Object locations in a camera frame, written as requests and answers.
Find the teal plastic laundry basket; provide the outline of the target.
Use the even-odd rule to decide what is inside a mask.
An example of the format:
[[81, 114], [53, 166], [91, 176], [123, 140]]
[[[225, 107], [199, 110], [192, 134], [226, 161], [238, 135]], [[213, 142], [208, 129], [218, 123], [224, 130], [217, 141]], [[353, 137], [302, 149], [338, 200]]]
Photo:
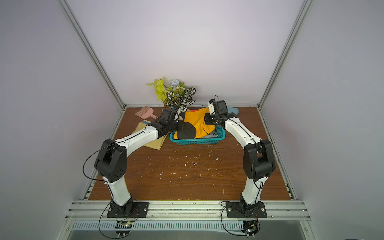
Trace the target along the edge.
[[205, 145], [205, 144], [217, 144], [220, 141], [224, 140], [226, 137], [226, 133], [224, 128], [219, 125], [216, 125], [216, 133], [219, 135], [218, 138], [211, 139], [189, 139], [189, 140], [178, 140], [175, 139], [175, 132], [170, 135], [170, 140], [178, 145]]

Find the pale yellow pillowcase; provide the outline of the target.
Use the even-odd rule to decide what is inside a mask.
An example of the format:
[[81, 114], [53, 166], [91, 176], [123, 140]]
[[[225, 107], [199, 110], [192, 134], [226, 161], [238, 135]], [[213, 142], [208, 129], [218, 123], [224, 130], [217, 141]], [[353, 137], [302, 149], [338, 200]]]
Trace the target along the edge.
[[[138, 123], [137, 127], [133, 131], [133, 134], [143, 130], [147, 126], [147, 124], [149, 124], [148, 121], [142, 121], [142, 122]], [[162, 148], [166, 138], [167, 138], [167, 135], [160, 137], [157, 140], [154, 140], [154, 141], [151, 141], [151, 142], [145, 144], [145, 147], [155, 149], [155, 150], [160, 150]]]

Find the yellow cartoon pillowcase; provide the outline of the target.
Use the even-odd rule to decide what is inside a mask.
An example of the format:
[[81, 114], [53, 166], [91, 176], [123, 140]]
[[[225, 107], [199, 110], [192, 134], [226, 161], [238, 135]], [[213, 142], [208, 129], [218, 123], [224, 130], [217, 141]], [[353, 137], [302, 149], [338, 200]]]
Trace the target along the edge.
[[174, 139], [191, 140], [205, 138], [208, 135], [215, 135], [216, 126], [205, 124], [205, 114], [209, 113], [209, 108], [181, 113], [180, 117], [184, 121], [183, 130], [176, 131]]

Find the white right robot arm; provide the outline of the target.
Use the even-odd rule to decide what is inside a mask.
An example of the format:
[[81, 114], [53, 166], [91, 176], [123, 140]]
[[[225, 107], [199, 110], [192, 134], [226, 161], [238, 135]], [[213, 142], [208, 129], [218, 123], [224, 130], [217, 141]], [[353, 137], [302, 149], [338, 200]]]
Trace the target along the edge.
[[268, 139], [262, 140], [247, 129], [236, 114], [228, 111], [225, 101], [211, 99], [208, 107], [209, 113], [205, 115], [205, 123], [220, 125], [244, 150], [243, 169], [247, 181], [240, 198], [240, 207], [249, 211], [261, 201], [266, 181], [276, 170], [272, 143]]

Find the pink hand brush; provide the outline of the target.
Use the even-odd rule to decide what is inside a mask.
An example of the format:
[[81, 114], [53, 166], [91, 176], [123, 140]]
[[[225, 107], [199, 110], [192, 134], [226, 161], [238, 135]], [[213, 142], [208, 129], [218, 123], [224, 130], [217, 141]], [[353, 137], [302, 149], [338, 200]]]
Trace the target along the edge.
[[148, 118], [153, 118], [156, 120], [158, 118], [156, 115], [154, 115], [154, 109], [149, 106], [145, 106], [136, 112], [136, 116], [144, 120]]

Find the artificial potted plant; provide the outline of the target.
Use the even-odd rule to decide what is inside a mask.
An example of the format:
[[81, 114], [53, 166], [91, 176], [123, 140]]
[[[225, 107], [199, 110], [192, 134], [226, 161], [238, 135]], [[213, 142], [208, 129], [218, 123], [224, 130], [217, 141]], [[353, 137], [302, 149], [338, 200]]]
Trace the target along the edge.
[[174, 79], [170, 84], [165, 83], [165, 78], [154, 79], [152, 83], [146, 84], [155, 91], [157, 101], [161, 101], [166, 108], [177, 110], [179, 113], [188, 111], [189, 106], [196, 101], [193, 96], [197, 87], [187, 87], [184, 82]]

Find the left controller board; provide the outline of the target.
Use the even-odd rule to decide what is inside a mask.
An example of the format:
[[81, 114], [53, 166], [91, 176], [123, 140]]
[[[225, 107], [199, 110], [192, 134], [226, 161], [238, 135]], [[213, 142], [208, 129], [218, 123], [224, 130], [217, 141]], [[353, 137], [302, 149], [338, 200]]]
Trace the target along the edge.
[[115, 233], [117, 238], [125, 238], [129, 235], [133, 228], [133, 224], [130, 221], [118, 221], [115, 225]]

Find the controller board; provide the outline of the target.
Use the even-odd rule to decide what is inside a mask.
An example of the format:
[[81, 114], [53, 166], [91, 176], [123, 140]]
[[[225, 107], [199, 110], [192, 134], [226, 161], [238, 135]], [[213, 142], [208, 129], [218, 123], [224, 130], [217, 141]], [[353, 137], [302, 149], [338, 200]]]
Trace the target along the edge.
[[243, 229], [242, 232], [247, 237], [255, 238], [256, 234], [260, 231], [260, 223], [257, 220], [252, 221], [243, 221]]
[[117, 238], [125, 238], [129, 235], [133, 228], [133, 224], [130, 221], [118, 221], [115, 225], [115, 233]]

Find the right controller board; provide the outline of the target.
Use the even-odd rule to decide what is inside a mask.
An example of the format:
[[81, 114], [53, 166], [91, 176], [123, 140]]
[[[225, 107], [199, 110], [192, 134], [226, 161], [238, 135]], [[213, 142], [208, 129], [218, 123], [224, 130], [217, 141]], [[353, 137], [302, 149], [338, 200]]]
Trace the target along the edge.
[[255, 238], [256, 234], [260, 231], [260, 223], [257, 220], [252, 221], [243, 221], [243, 229], [242, 232], [247, 237]]

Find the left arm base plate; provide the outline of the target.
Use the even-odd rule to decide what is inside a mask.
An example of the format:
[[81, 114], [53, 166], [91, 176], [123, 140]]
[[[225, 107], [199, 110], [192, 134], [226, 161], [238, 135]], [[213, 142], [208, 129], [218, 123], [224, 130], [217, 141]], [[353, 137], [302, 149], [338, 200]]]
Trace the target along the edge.
[[146, 218], [149, 202], [127, 202], [124, 206], [119, 206], [115, 202], [107, 208], [107, 218]]

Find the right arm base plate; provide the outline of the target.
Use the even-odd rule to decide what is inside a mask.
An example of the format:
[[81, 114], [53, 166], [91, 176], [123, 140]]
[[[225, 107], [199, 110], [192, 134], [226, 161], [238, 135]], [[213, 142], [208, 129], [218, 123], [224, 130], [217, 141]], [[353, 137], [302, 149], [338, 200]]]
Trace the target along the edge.
[[225, 212], [227, 217], [232, 218], [248, 218], [248, 219], [265, 219], [268, 217], [265, 204], [261, 201], [247, 205], [243, 202], [225, 201]]

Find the aluminium front rail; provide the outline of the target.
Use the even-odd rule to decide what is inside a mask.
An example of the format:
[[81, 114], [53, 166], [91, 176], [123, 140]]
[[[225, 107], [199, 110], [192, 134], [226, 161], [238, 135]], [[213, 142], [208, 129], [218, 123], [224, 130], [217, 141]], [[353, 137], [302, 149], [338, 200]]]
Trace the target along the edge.
[[265, 219], [228, 218], [225, 201], [139, 201], [149, 202], [146, 218], [107, 218], [109, 201], [73, 201], [57, 240], [69, 239], [75, 230], [96, 231], [105, 238], [108, 231], [117, 238], [115, 225], [118, 221], [130, 221], [133, 231], [197, 231], [208, 230], [232, 235], [242, 234], [243, 221], [294, 221], [299, 224], [306, 240], [317, 240], [310, 215], [303, 201], [266, 201], [268, 217]]

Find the aluminium corner post left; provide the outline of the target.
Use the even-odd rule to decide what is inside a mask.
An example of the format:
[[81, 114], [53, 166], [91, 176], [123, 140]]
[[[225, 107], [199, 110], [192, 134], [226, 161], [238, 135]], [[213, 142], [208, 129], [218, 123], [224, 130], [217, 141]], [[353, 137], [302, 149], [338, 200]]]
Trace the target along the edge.
[[122, 110], [124, 110], [127, 105], [123, 102], [121, 96], [119, 95], [117, 89], [115, 88], [114, 84], [112, 83], [111, 78], [109, 77], [106, 69], [104, 68], [101, 60], [97, 56], [94, 48], [91, 45], [91, 42], [86, 36], [86, 33], [84, 32], [83, 28], [80, 25], [80, 22], [78, 21], [77, 17], [75, 16], [75, 13], [73, 12], [71, 6], [69, 5], [68, 1], [66, 0], [58, 0], [65, 16], [69, 20], [70, 24], [72, 25], [78, 39], [84, 46], [85, 50], [87, 51], [88, 55], [90, 56], [92, 62], [96, 66], [98, 72], [100, 73], [102, 79], [106, 83], [108, 89], [110, 90], [111, 94], [113, 95], [114, 99], [116, 100], [117, 104], [120, 106]]

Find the aluminium corner post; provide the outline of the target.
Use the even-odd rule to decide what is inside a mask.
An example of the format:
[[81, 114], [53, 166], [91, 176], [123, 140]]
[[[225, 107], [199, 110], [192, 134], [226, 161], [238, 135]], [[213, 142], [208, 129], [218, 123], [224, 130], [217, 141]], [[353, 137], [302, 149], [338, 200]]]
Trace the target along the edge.
[[297, 37], [301, 27], [302, 27], [302, 24], [306, 18], [306, 15], [307, 15], [309, 8], [311, 7], [312, 3], [313, 3], [312, 0], [305, 0], [303, 2], [303, 5], [299, 11], [299, 14], [298, 14], [298, 16], [294, 22], [294, 25], [290, 31], [290, 34], [287, 38], [287, 41], [283, 47], [283, 50], [281, 52], [279, 59], [278, 59], [278, 62], [277, 62], [276, 66], [273, 70], [273, 73], [272, 73], [271, 78], [269, 80], [269, 83], [266, 87], [266, 90], [264, 91], [264, 94], [258, 103], [258, 109], [259, 110], [261, 110], [263, 108], [263, 106], [265, 105], [265, 103], [267, 101], [267, 98], [268, 98], [268, 96], [269, 96], [269, 94], [270, 94], [270, 92], [271, 92], [271, 90], [275, 84], [275, 81], [278, 78], [278, 75], [281, 72], [281, 69], [282, 69], [282, 67], [283, 67], [283, 65], [284, 65], [284, 63], [285, 63], [285, 61], [286, 61], [286, 59], [287, 59], [287, 57], [291, 51], [292, 46], [294, 45], [296, 37]]
[[92, 62], [96, 66], [98, 72], [100, 73], [102, 79], [106, 83], [108, 89], [110, 90], [111, 94], [113, 95], [114, 99], [116, 100], [117, 104], [120, 106], [122, 110], [124, 110], [127, 105], [123, 102], [121, 96], [119, 95], [117, 89], [115, 88], [114, 84], [112, 83], [111, 78], [109, 77], [106, 69], [104, 68], [101, 60], [97, 56], [94, 48], [91, 45], [91, 42], [86, 36], [86, 33], [84, 32], [83, 28], [80, 25], [80, 22], [78, 21], [77, 17], [75, 16], [75, 13], [73, 12], [71, 6], [69, 5], [68, 1], [66, 0], [58, 0], [65, 16], [69, 20], [70, 24], [72, 25], [78, 39], [84, 46], [85, 50], [87, 51], [88, 55], [90, 56]]

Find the aluminium corner post right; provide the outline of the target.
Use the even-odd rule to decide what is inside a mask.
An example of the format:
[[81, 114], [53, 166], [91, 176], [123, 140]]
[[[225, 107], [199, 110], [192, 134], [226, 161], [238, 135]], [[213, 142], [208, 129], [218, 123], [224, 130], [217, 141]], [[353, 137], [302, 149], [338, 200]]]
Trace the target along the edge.
[[292, 46], [294, 45], [296, 37], [297, 37], [301, 27], [302, 27], [302, 24], [306, 18], [306, 15], [307, 15], [309, 8], [311, 7], [312, 3], [313, 3], [312, 0], [305, 0], [303, 2], [303, 5], [299, 11], [299, 14], [298, 14], [298, 16], [294, 22], [294, 25], [290, 31], [290, 34], [287, 38], [287, 41], [283, 47], [283, 50], [281, 52], [279, 59], [278, 59], [278, 62], [277, 62], [276, 66], [273, 70], [273, 73], [272, 73], [271, 78], [269, 80], [269, 83], [266, 87], [266, 90], [264, 91], [264, 94], [258, 103], [258, 109], [259, 110], [261, 110], [263, 108], [263, 106], [265, 105], [265, 103], [267, 101], [267, 98], [268, 98], [268, 96], [269, 96], [269, 94], [270, 94], [270, 92], [271, 92], [271, 90], [275, 84], [275, 81], [278, 78], [278, 75], [281, 72], [281, 69], [282, 69], [282, 67], [283, 67], [283, 65], [284, 65], [284, 63], [285, 63], [285, 61], [286, 61], [286, 59], [287, 59], [287, 57], [291, 51]]

